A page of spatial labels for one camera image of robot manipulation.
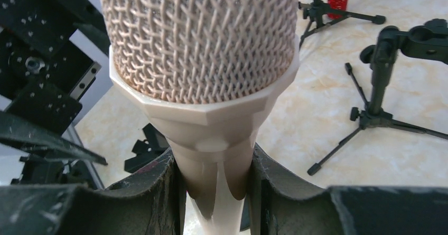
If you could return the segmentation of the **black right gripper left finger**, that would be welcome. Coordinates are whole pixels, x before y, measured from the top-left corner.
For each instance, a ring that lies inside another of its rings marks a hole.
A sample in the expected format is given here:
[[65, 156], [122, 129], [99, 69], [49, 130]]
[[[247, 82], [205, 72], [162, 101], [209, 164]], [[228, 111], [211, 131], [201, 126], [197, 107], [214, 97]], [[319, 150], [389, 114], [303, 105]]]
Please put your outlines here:
[[170, 149], [104, 190], [1, 187], [1, 234], [182, 234], [185, 188]]

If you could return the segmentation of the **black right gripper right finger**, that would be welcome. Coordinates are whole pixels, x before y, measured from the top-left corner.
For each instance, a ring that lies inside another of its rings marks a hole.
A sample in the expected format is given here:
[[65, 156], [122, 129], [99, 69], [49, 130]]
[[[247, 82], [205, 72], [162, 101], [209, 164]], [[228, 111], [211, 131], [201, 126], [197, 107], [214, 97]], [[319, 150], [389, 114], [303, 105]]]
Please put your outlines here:
[[447, 234], [447, 189], [320, 188], [255, 146], [247, 187], [252, 234]]

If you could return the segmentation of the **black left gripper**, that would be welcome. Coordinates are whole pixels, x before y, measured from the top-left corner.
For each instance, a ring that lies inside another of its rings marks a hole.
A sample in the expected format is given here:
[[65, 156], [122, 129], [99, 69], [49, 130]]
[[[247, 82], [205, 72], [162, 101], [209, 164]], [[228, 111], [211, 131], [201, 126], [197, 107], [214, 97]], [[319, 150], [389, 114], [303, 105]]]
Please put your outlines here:
[[108, 55], [105, 22], [90, 0], [1, 0], [1, 95], [11, 100], [6, 111], [12, 113], [1, 111], [1, 144], [107, 165], [59, 136], [100, 70], [70, 40], [76, 31]]

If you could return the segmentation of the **beige microphone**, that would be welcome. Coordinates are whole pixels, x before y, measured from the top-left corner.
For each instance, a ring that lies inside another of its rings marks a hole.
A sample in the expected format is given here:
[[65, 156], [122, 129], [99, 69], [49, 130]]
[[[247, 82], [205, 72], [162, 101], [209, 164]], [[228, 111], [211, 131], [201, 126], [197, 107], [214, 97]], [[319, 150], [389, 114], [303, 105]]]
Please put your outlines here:
[[110, 78], [165, 136], [205, 234], [238, 234], [258, 130], [298, 70], [298, 0], [100, 0]]

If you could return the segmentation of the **shock mount tripod stand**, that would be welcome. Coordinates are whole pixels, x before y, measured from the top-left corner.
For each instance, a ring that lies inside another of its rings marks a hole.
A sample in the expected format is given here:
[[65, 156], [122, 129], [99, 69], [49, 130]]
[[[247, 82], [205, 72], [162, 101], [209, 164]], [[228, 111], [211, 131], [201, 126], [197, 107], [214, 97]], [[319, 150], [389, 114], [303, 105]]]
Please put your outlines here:
[[[354, 12], [348, 12], [344, 10], [333, 9], [328, 3], [325, 3], [323, 0], [313, 0], [311, 4], [305, 4], [298, 2], [298, 8], [303, 10], [303, 19], [310, 19], [308, 25], [304, 33], [301, 35], [299, 49], [302, 47], [304, 40], [310, 35], [323, 31], [325, 28], [329, 26], [333, 26], [345, 19], [350, 17], [357, 18], [361, 20], [370, 21], [374, 24], [380, 25], [386, 22], [386, 17], [382, 15], [365, 15]], [[335, 14], [340, 16], [340, 18], [332, 20], [327, 23], [323, 23], [323, 15]]]

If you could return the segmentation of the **round base mic stand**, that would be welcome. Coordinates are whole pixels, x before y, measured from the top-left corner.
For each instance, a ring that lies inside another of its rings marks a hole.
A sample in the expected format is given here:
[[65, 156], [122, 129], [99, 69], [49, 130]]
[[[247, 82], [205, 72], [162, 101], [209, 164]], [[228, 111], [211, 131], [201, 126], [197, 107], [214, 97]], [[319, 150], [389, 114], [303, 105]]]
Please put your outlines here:
[[169, 144], [163, 134], [161, 134], [152, 124], [147, 124], [142, 129], [145, 139], [137, 140], [132, 148], [134, 157], [125, 160], [124, 170], [135, 173], [154, 159], [162, 155]]

